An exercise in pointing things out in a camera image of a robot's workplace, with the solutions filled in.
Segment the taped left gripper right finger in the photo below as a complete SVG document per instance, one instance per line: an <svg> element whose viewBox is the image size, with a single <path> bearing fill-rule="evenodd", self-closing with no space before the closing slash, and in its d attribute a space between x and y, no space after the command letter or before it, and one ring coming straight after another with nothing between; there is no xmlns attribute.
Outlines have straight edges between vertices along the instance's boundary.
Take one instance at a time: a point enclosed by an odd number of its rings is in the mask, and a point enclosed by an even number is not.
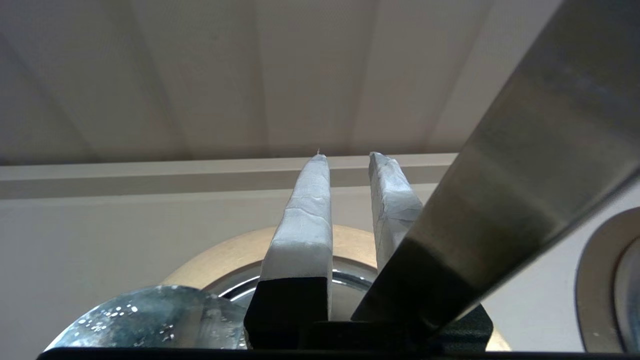
<svg viewBox="0 0 640 360"><path fill-rule="evenodd" d="M423 209L397 160L379 152L369 155L371 212L375 260L381 272Z"/></svg>

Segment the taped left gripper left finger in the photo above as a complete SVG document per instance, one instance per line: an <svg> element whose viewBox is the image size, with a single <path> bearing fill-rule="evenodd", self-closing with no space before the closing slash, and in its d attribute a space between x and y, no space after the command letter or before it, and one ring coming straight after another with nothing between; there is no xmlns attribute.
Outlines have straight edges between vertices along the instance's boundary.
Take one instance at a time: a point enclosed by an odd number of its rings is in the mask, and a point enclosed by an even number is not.
<svg viewBox="0 0 640 360"><path fill-rule="evenodd" d="M244 317L251 349L296 349L300 333L330 317L333 222L327 157L302 167Z"/></svg>

